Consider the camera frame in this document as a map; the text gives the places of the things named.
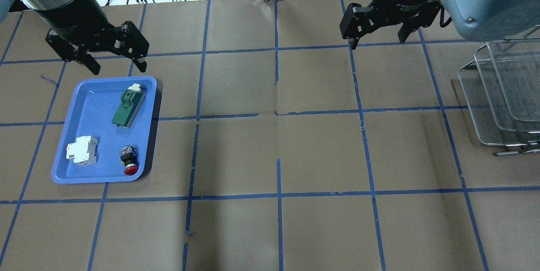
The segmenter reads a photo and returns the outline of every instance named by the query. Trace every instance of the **green electrical component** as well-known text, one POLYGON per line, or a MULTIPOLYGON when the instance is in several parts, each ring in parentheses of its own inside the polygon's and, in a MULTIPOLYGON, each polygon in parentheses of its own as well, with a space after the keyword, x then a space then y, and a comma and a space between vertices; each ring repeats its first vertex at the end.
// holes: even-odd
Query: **green electrical component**
POLYGON ((133 83, 120 96, 120 106, 116 110, 116 114, 112 119, 112 123, 117 127, 129 128, 135 115, 143 104, 144 92, 140 88, 140 84, 133 83))

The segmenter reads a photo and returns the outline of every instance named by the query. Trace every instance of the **electrical connector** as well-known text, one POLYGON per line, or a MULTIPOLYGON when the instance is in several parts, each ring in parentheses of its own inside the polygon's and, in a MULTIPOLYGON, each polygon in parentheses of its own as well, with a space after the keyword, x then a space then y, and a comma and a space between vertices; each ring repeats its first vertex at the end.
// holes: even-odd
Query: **electrical connector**
POLYGON ((133 83, 127 88, 120 96, 120 106, 112 118, 112 123, 117 127, 129 128, 141 104, 143 104, 144 96, 140 84, 133 83))
POLYGON ((122 146, 120 148, 120 161, 124 166, 124 174, 134 175, 139 171, 139 165, 137 165, 137 151, 131 145, 122 146))
POLYGON ((96 146, 98 140, 93 136, 81 136, 73 144, 66 146, 66 159, 76 165, 93 165, 97 161, 96 146))

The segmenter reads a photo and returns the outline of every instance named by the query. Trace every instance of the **red button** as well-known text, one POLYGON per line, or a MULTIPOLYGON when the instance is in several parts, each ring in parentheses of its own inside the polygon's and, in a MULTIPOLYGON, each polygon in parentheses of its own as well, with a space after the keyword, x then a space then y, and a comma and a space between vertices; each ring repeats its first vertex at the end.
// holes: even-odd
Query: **red button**
POLYGON ((133 175, 134 173, 137 173, 137 171, 139 171, 139 167, 131 166, 124 170, 124 174, 133 175))

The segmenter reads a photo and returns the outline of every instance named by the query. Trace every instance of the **metal wire basket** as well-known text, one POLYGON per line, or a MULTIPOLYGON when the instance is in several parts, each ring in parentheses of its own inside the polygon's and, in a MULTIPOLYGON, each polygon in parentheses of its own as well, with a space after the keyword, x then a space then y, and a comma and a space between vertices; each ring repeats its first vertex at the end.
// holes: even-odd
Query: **metal wire basket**
POLYGON ((540 150, 540 38, 488 42, 459 70, 478 139, 490 146, 540 150))

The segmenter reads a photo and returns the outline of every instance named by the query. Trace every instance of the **blue tray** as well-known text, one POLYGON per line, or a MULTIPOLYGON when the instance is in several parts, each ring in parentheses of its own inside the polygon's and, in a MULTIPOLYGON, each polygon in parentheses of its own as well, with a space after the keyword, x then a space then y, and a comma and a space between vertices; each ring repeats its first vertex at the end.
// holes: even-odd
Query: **blue tray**
POLYGON ((156 100, 156 79, 150 76, 88 79, 73 92, 64 129, 54 158, 51 177, 56 183, 92 183, 132 181, 143 173, 149 143, 152 111, 156 100), (120 105, 120 96, 133 83, 139 83, 146 96, 129 129, 116 127, 112 117, 120 105), (66 146, 79 136, 98 140, 97 161, 93 165, 75 165, 66 157, 66 146), (137 150, 139 171, 125 175, 118 149, 131 144, 137 150))

